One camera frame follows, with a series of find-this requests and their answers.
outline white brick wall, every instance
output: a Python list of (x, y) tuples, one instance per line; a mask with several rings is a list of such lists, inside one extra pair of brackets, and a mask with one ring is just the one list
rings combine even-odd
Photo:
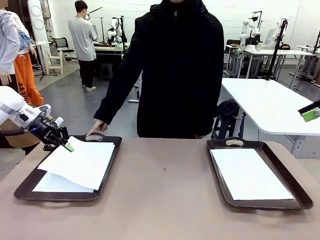
[[(319, 0), (203, 0), (210, 13), (222, 23), (224, 40), (239, 39), (242, 32), (243, 19), (249, 18), (253, 11), (263, 11), (261, 33), (264, 40), (269, 29), (275, 28), (281, 17), (293, 17), (288, 24), (284, 42), (295, 47), (296, 44), (315, 44), (320, 29)], [(71, 35), (68, 29), (68, 19), (76, 15), (75, 0), (48, 0), (53, 29), (57, 38), (66, 37), (73, 48)], [(134, 23), (137, 17), (147, 13), (152, 4), (161, 0), (86, 0), (89, 11), (103, 7), (91, 15), (96, 24), (99, 37), (102, 39), (100, 16), (103, 18), (104, 35), (110, 28), (112, 17), (125, 17), (125, 32), (130, 41), (134, 33)]]

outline black jacket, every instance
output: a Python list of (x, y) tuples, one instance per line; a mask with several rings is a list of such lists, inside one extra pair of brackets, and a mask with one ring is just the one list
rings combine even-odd
[(214, 124), (223, 64), (223, 27), (202, 1), (163, 0), (135, 20), (130, 47), (94, 118), (110, 124), (143, 70), (138, 135), (207, 135)]

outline orange pants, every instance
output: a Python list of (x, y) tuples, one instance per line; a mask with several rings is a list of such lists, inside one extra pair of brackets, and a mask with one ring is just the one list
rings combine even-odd
[(21, 54), (14, 60), (15, 76), (20, 95), (27, 104), (40, 107), (44, 104), (44, 98), (37, 91), (35, 76), (32, 69), (29, 53)]

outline black hair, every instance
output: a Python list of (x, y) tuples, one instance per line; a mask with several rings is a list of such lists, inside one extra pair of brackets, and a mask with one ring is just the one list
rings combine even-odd
[(88, 9), (88, 5), (82, 0), (76, 1), (74, 6), (77, 13), (81, 13), (83, 9)]

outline black tray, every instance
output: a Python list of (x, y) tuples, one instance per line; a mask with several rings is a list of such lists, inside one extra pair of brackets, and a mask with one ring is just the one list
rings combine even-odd
[(294, 199), (279, 200), (234, 200), (228, 186), (222, 176), (215, 158), (210, 154), (217, 178), (219, 180), (223, 196), (227, 203), (237, 208), (250, 208), (260, 210), (306, 210), (314, 206), (313, 201), (291, 175), (279, 158), (272, 152), (269, 146), (261, 141), (246, 141), (238, 137), (230, 137), (224, 140), (208, 140), (206, 142), (209, 151), (213, 149), (255, 149), (259, 156), (278, 177)]
[(104, 136), (99, 133), (95, 133), (89, 136), (92, 140), (86, 141), (86, 135), (73, 136), (78, 140), (84, 142), (99, 142), (99, 143), (114, 143), (115, 147), (106, 168), (103, 180), (99, 187), (99, 190), (93, 192), (35, 192), (33, 189), (37, 186), (40, 180), (44, 177), (47, 171), (38, 169), (40, 163), (42, 163), (50, 154), (48, 154), (29, 174), (29, 176), (21, 183), (21, 185), (15, 190), (14, 197), (20, 200), (42, 201), (42, 202), (91, 202), (100, 197), (100, 194), (104, 188), (108, 174), (111, 170), (112, 164), (115, 161), (117, 151), (120, 147), (122, 138), (116, 136)]

